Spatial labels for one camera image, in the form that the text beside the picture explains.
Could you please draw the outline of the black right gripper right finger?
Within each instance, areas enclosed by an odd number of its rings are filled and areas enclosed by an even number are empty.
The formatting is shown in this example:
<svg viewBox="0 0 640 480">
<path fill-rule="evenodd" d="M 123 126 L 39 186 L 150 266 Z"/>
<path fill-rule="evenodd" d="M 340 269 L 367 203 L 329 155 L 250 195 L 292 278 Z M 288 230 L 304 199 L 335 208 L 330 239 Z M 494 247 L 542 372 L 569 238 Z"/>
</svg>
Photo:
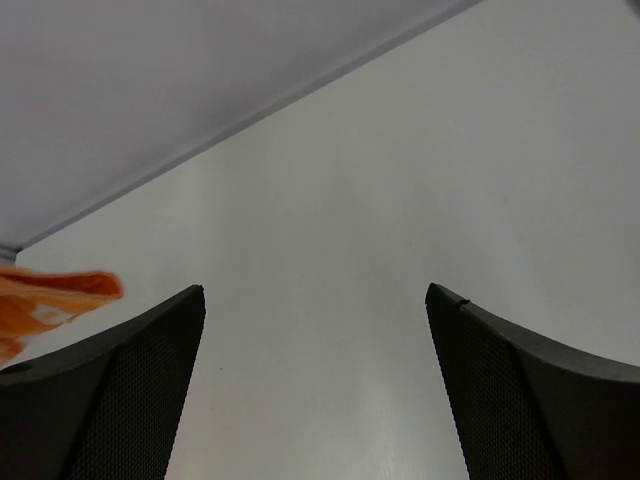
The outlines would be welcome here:
<svg viewBox="0 0 640 480">
<path fill-rule="evenodd" d="M 639 369 L 432 283 L 425 306 L 472 479 L 636 479 Z"/>
</svg>

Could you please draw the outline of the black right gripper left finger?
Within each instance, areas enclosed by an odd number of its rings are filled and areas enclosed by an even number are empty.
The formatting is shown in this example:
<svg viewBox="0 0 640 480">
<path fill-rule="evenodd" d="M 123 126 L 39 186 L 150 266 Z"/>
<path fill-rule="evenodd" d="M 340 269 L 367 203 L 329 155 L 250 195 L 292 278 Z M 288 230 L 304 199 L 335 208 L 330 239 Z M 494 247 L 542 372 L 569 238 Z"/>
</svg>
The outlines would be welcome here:
<svg viewBox="0 0 640 480">
<path fill-rule="evenodd" d="M 204 327 L 193 285 L 1 372 L 4 479 L 162 479 Z"/>
</svg>

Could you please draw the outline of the orange white tie-dye trousers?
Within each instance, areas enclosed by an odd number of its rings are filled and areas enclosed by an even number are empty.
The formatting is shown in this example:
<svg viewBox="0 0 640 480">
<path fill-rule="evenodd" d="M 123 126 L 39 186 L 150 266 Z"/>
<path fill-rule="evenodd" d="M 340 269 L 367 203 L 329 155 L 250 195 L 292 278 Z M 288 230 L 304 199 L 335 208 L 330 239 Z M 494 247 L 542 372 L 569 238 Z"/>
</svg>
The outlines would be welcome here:
<svg viewBox="0 0 640 480">
<path fill-rule="evenodd" d="M 43 273 L 1 267 L 1 364 L 30 341 L 121 299 L 120 279 L 107 271 Z"/>
</svg>

